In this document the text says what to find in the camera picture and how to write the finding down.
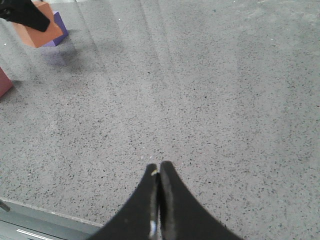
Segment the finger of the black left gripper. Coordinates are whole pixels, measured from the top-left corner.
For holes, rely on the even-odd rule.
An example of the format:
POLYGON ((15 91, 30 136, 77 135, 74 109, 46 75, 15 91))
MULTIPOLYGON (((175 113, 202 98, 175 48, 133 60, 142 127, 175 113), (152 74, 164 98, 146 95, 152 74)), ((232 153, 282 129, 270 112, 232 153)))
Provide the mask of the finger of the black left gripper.
POLYGON ((50 25, 50 20, 31 0, 1 0, 0 18, 40 32, 45 32, 50 25))

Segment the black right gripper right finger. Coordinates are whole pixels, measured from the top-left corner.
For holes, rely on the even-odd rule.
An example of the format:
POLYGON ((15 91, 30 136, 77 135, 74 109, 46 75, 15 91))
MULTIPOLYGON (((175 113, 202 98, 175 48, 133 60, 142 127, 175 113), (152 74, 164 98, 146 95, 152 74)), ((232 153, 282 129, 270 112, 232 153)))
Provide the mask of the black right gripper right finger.
POLYGON ((160 221, 164 240, 239 240, 191 194, 169 161, 160 164, 160 221))

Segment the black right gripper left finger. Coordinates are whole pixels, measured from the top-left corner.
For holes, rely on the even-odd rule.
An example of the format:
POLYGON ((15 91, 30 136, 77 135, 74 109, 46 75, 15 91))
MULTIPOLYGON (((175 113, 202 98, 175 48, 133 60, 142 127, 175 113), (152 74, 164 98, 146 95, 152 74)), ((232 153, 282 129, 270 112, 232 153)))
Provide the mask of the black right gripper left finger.
POLYGON ((158 238, 159 173, 157 165, 146 166, 130 198, 90 240, 156 240, 158 238))

